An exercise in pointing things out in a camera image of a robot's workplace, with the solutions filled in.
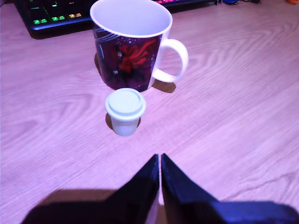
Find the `mug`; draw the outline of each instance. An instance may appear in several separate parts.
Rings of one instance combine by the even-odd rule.
[[[90,16],[100,74],[112,89],[142,92],[155,79],[173,83],[185,73],[188,52],[181,42],[167,38],[172,16],[164,6],[152,0],[99,0]],[[164,48],[175,50],[181,58],[177,76],[158,68]]]

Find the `small cup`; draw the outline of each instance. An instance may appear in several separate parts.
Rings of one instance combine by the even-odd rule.
[[[137,90],[121,88],[112,92],[105,101],[107,113],[111,117],[112,128],[118,135],[132,135],[143,115],[146,103]]]

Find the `mug handle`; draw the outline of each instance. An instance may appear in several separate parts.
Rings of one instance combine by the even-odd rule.
[[[153,77],[162,82],[175,83],[182,77],[182,75],[185,73],[185,71],[187,69],[188,60],[189,60],[188,51],[187,51],[186,47],[180,41],[174,40],[174,39],[166,39],[166,40],[162,41],[160,47],[161,48],[168,47],[168,48],[175,50],[181,58],[182,68],[181,68],[179,75],[177,75],[177,76],[168,74],[160,69],[156,69],[153,72]]]

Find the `keyboard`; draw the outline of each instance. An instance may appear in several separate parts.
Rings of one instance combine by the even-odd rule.
[[[165,7],[182,6],[197,2],[221,0],[156,0]],[[15,0],[15,6],[21,15],[29,33],[63,34],[66,30],[92,28],[89,10],[96,0]]]

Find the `wood grain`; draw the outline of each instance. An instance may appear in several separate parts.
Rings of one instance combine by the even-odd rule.
[[[35,40],[13,4],[1,8],[3,224],[57,189],[117,189],[164,152],[220,200],[299,210],[299,5],[219,4],[173,18],[188,71],[143,93],[147,111],[124,138],[106,124],[112,90],[92,32]],[[167,51],[162,69],[178,64]]]

